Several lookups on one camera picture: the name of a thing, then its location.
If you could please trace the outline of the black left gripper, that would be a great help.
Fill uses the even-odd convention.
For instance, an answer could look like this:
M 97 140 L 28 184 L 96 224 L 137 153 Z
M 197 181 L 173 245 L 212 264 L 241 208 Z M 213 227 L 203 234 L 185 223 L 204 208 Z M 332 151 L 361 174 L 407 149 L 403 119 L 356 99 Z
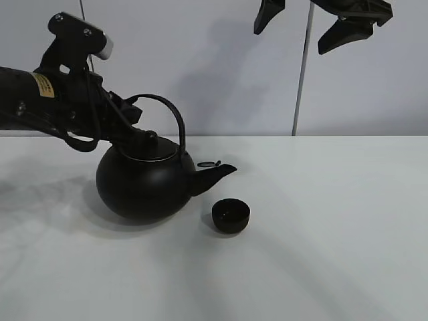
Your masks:
M 88 66 L 77 74 L 61 78 L 63 112 L 54 128 L 70 147 L 96 147 L 101 140 L 112 143 L 110 157 L 157 157 L 157 133 L 134 125 L 140 108 L 102 87 L 102 77 Z

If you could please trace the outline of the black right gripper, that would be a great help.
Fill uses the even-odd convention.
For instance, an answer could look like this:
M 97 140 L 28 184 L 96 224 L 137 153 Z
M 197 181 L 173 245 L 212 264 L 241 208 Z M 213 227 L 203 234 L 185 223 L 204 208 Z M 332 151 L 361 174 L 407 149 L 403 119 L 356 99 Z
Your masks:
M 373 35 L 371 21 L 381 27 L 393 17 L 392 5 L 386 1 L 313 0 L 312 2 L 332 15 L 346 18 L 345 20 L 337 19 L 318 40 L 320 55 L 342 45 L 368 39 Z M 259 35 L 268 23 L 285 8 L 285 0 L 262 0 L 253 24 L 253 33 Z

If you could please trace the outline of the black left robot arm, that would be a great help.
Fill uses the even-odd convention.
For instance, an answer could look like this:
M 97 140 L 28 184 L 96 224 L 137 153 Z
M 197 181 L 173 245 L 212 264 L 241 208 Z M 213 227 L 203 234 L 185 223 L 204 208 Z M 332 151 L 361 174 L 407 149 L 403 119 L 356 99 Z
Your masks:
M 92 152 L 101 140 L 130 152 L 154 144 L 153 131 L 135 127 L 141 109 L 102 82 L 88 66 L 69 72 L 1 68 L 1 128 L 36 130 L 79 152 Z

